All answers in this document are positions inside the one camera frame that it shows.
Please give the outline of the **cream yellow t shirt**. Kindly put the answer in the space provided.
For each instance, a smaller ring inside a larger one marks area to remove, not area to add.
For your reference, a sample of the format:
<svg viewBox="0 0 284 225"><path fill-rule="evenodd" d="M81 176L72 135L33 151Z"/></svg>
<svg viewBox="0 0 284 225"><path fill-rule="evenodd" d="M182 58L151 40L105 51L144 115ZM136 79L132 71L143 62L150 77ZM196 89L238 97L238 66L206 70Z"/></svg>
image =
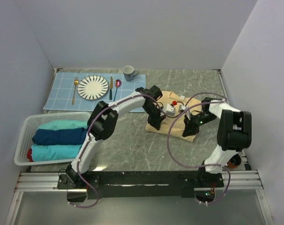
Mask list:
<svg viewBox="0 0 284 225"><path fill-rule="evenodd" d="M185 96L178 96L176 95L174 92L171 91L162 91L163 96L158 100L160 105L166 105L166 104L171 104L173 101L180 101L183 104L186 104L187 101L189 100L189 97L185 97ZM156 130L154 127L152 127L150 124L146 124L145 129L148 132L153 132L153 133L159 133L159 134L164 134L167 135L170 125L172 124L172 122L174 121L174 118L169 118L166 117L162 123L161 123L161 127L159 130ZM181 138L185 141L188 142L193 142L194 139L196 138L196 135L190 135L187 137L183 137L182 134L184 132L184 128L185 128L185 123L184 123L184 115L182 115L173 125L171 132L170 132L170 136L174 136L177 138Z"/></svg>

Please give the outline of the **blue checked placemat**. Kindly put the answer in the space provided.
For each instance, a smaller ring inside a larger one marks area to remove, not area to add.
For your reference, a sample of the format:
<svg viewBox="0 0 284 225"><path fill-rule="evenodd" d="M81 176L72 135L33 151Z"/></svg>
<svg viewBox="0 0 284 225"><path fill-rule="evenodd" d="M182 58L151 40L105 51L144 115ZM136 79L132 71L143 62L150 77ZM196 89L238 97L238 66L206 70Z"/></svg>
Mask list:
<svg viewBox="0 0 284 225"><path fill-rule="evenodd" d="M97 103L111 103L146 88L146 75L126 81L123 74L59 72L43 107L49 111L93 111Z"/></svg>

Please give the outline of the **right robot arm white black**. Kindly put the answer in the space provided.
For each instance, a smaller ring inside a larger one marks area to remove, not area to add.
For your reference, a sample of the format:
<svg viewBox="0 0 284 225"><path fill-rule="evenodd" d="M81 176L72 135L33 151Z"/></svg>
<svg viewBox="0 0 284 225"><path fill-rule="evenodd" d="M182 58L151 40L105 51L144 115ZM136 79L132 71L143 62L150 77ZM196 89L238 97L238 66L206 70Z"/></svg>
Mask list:
<svg viewBox="0 0 284 225"><path fill-rule="evenodd" d="M206 97L201 105L202 110L195 115L190 111L185 112L182 136L195 135L199 133L200 126L219 119L217 146L198 169L197 181L199 185L207 187L219 181L222 168L233 156L249 148L252 141L252 115L221 99Z"/></svg>

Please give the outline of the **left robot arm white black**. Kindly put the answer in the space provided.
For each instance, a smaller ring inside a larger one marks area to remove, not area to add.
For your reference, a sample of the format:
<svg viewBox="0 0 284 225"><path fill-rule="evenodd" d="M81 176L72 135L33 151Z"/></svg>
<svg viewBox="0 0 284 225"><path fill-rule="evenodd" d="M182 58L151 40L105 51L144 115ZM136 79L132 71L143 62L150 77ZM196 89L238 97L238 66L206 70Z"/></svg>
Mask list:
<svg viewBox="0 0 284 225"><path fill-rule="evenodd" d="M97 103L87 122L88 131L84 143L77 157L66 168L69 184L74 188L81 188L84 185L83 174L88 171L90 162L102 142L114 133L117 120L123 114L143 108L148 114L147 123L159 130L162 121L166 118L162 107L157 103L162 96L161 90L154 85L150 89L137 88L130 95L111 103L104 101Z"/></svg>

